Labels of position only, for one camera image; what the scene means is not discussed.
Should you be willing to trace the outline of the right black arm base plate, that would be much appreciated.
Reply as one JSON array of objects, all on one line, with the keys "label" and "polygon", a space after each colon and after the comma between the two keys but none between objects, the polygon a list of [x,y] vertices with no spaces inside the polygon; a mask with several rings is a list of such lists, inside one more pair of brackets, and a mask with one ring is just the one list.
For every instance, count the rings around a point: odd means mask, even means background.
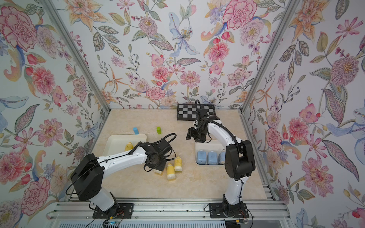
[{"label": "right black arm base plate", "polygon": [[235,205],[228,205],[224,202],[208,205],[208,212],[212,219],[248,219],[250,217],[247,205],[242,201]]}]

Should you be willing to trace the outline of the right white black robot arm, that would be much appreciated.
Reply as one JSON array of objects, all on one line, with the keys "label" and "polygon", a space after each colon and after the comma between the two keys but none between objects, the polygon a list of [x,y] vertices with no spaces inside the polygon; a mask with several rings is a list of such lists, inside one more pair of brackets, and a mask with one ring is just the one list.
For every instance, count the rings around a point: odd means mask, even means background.
[{"label": "right white black robot arm", "polygon": [[210,205],[211,215],[223,215],[233,218],[237,214],[248,218],[246,204],[242,201],[244,186],[256,169],[253,146],[249,140],[235,136],[216,115],[208,115],[202,109],[200,101],[195,101],[196,119],[194,126],[188,129],[186,140],[194,139],[197,143],[205,143],[206,137],[213,136],[225,149],[225,171],[231,178],[227,191],[223,194],[218,209]]}]

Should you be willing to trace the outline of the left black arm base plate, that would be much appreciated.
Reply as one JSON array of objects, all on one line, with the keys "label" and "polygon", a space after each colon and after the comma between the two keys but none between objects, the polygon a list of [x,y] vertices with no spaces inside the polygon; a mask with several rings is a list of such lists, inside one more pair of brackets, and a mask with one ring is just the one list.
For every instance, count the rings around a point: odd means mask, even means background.
[{"label": "left black arm base plate", "polygon": [[92,215],[93,219],[130,219],[134,211],[133,203],[119,203],[118,206],[112,206],[107,211],[102,211],[96,206]]}]

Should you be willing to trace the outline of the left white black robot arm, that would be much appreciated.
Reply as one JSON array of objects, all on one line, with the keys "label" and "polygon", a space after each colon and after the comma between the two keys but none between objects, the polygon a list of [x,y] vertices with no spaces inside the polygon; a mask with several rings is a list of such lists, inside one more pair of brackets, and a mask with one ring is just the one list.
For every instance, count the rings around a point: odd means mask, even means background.
[{"label": "left white black robot arm", "polygon": [[167,162],[176,157],[170,145],[176,137],[177,134],[171,133],[156,142],[138,142],[133,149],[115,155],[86,155],[70,177],[78,199],[92,202],[96,210],[108,219],[121,215],[121,207],[114,195],[102,187],[103,180],[118,171],[141,164],[146,172],[163,171]]}]

